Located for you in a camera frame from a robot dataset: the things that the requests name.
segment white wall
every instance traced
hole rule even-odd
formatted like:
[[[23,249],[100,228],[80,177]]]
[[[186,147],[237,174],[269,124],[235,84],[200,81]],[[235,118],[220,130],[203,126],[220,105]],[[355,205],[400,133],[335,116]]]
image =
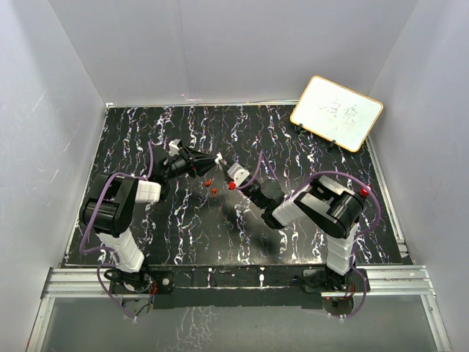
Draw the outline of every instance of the white wall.
[[[455,351],[468,350],[468,18],[466,0],[420,1],[371,92],[386,181]]]
[[[46,0],[0,0],[0,350],[24,351],[64,253],[103,101]]]
[[[367,94],[416,0],[50,0],[105,102],[296,100],[321,75]]]

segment gray floor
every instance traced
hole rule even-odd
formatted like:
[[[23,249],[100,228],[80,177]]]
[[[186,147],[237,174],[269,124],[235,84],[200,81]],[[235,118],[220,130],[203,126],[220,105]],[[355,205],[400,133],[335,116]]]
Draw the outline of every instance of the gray floor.
[[[420,296],[368,297],[344,323],[323,314],[189,307],[133,323],[106,299],[57,299],[42,351],[436,351]]]

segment robotic arm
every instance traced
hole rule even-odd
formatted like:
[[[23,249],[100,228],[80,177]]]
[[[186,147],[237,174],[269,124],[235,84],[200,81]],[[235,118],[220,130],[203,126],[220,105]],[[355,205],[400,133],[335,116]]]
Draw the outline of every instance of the robotic arm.
[[[366,192],[354,193],[329,177],[312,180],[298,193],[286,197],[276,180],[259,183],[244,166],[229,163],[221,155],[208,155],[186,147],[180,140],[169,144],[169,157],[156,163],[148,180],[117,177],[106,191],[93,228],[116,262],[106,278],[128,290],[144,292],[150,282],[149,266],[137,247],[130,223],[136,202],[160,202],[169,192],[169,180],[180,175],[202,176],[213,167],[224,171],[229,189],[242,191],[258,208],[267,226],[281,229],[300,218],[310,218],[328,237],[326,269],[318,281],[341,290],[351,274],[352,248]],[[87,194],[80,220],[88,224],[97,199],[110,175],[99,174]]]

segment whiteboard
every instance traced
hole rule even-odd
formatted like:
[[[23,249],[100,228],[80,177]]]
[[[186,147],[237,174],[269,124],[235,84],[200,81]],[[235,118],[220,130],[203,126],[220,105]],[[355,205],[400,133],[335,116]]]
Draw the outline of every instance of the whiteboard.
[[[357,152],[383,110],[383,105],[357,92],[314,76],[290,121],[351,152]]]

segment red object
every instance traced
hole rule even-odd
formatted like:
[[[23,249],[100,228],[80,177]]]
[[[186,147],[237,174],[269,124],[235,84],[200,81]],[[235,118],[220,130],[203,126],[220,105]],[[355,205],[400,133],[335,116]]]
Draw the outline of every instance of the red object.
[[[366,189],[366,188],[364,188],[364,187],[360,188],[360,195],[361,195],[362,197],[367,197],[367,196],[369,196],[369,190]]]

